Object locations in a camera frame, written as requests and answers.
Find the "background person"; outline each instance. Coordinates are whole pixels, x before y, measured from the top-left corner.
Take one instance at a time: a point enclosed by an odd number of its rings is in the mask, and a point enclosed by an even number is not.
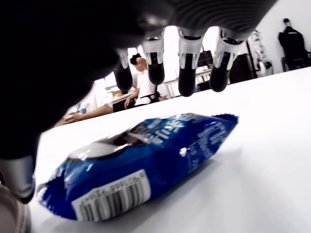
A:
[[[126,99],[124,103],[125,109],[128,109],[130,102],[135,98],[137,98],[137,100],[134,107],[149,104],[150,99],[148,97],[141,97],[154,94],[156,90],[156,85],[152,84],[149,80],[146,59],[142,58],[138,53],[130,59],[130,62],[136,70],[139,71],[139,74],[137,77],[136,91]]]

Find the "barcode label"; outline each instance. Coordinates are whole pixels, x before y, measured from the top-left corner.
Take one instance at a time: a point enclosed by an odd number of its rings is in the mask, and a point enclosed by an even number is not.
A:
[[[71,202],[77,219],[100,221],[115,217],[146,202],[151,195],[144,169],[104,186],[93,188]]]

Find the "desk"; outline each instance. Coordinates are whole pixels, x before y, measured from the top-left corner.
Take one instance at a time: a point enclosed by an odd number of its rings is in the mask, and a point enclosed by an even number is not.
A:
[[[75,222],[30,202],[33,233],[310,233],[311,68],[129,109],[43,133],[37,184],[68,153],[145,118],[232,113],[239,124],[214,157],[163,196],[115,219]]]
[[[211,72],[211,69],[206,69],[206,70],[200,70],[200,71],[197,71],[195,73],[195,77],[200,77],[200,76],[203,76],[203,75],[208,75],[210,74]],[[165,88],[166,88],[166,91],[167,91],[167,98],[168,99],[171,99],[174,97],[174,91],[173,91],[173,87],[172,87],[172,84],[173,83],[177,83],[179,80],[179,78],[175,78],[173,80],[168,80],[168,81],[164,81],[163,84],[165,85]]]

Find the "robotic hand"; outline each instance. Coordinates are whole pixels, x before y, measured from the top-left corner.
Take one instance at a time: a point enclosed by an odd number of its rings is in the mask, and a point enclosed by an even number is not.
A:
[[[205,32],[220,33],[210,75],[214,91],[225,89],[233,61],[276,0],[77,0],[16,4],[8,48],[12,77],[6,102],[0,182],[23,203],[35,190],[40,134],[81,100],[96,79],[114,68],[118,87],[132,85],[127,48],[142,44],[152,83],[164,80],[163,32],[179,28],[179,91],[190,96]]]

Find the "snack package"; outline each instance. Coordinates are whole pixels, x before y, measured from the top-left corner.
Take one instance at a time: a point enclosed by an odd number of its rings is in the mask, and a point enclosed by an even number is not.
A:
[[[213,156],[238,123],[234,115],[147,119],[71,152],[40,203],[55,215],[100,221],[165,192]]]

